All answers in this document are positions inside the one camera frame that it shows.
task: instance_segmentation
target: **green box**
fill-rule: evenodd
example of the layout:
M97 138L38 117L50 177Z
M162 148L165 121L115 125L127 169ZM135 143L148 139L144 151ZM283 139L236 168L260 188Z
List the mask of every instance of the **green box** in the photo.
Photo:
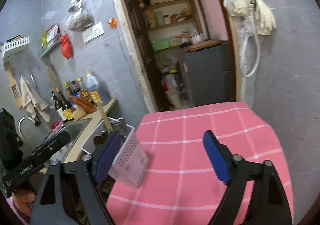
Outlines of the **green box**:
M169 40L158 40L152 43L153 51L170 48Z

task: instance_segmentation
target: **pink checkered tablecloth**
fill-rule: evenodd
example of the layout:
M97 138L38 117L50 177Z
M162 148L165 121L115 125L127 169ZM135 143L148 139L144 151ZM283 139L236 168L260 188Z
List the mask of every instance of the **pink checkered tablecloth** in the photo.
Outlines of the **pink checkered tablecloth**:
M207 225L226 186L219 181L202 138L212 130L220 143L246 160L271 160L293 214L287 162L273 129L244 102L206 105L146 115L137 137L150 164L138 189L116 182L107 209L117 225ZM248 182L235 224L242 223L253 182Z

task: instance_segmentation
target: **metal screw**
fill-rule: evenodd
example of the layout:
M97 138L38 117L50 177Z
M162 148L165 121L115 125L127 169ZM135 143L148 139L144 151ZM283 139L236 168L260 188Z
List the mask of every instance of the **metal screw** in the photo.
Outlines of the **metal screw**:
M272 162L269 160L264 161L264 164L267 166L272 166Z
M51 160L51 165L57 165L58 163L60 163L58 159Z
M84 161L89 161L92 158L90 154L85 154L84 156L81 157L82 160Z
M232 158L233 158L233 160L235 160L235 161L241 161L241 160L242 160L242 157L241 157L241 155L239 155L239 154L234 154L234 155L232 156Z

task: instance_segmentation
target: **wall socket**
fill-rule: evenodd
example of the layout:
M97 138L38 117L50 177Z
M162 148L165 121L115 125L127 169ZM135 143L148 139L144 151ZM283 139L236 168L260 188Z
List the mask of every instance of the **wall socket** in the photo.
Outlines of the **wall socket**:
M99 22L96 25L93 25L89 29L85 30L82 33L82 39L83 39L83 42L86 43L102 34L104 34L104 29L102 26L102 22Z

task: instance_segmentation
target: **red bag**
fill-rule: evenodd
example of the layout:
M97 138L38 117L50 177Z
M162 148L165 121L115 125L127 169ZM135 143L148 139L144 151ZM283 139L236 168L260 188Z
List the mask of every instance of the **red bag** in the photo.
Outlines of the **red bag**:
M70 59L72 56L72 45L69 42L68 34L64 34L60 37L60 40L62 42L61 45L61 53L66 59Z

